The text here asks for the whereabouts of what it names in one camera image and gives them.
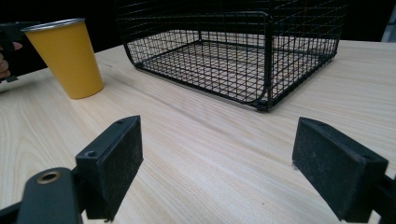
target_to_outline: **metal ring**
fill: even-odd
[[[58,171],[51,171],[51,172],[41,175],[37,179],[37,183],[38,184],[48,184],[50,182],[53,182],[53,181],[59,179],[59,177],[61,177],[61,173],[59,173]]]

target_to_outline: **black object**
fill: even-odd
[[[340,220],[396,223],[396,182],[385,175],[388,161],[332,126],[300,118],[293,164]]]
[[[31,177],[20,203],[0,211],[0,223],[82,223],[113,220],[143,161],[140,117],[111,124],[76,156],[72,171],[59,167]]]
[[[22,28],[39,24],[38,21],[17,21],[17,22],[6,22],[0,23],[0,45],[4,51],[13,51],[14,41],[22,41],[24,33],[21,31]],[[6,78],[0,78],[0,83],[6,80],[7,82],[18,80],[15,76]]]
[[[269,110],[336,54],[346,0],[116,1],[139,70]]]

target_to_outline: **wire basket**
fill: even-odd
[[[267,111],[336,54],[343,0],[117,0],[132,64]]]

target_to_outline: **wooden table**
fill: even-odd
[[[299,117],[332,125],[396,175],[396,44],[341,41],[270,113],[136,71],[122,46],[96,58],[105,88],[85,99],[69,99],[49,69],[0,85],[1,208],[21,200],[32,175],[74,168],[96,136],[134,115],[144,161],[114,223],[339,223],[291,165]]]

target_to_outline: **hand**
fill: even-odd
[[[21,49],[22,44],[13,42],[14,44],[14,49]],[[8,70],[8,62],[4,60],[3,54],[0,52],[0,78],[3,77],[9,77],[11,75],[11,72]]]

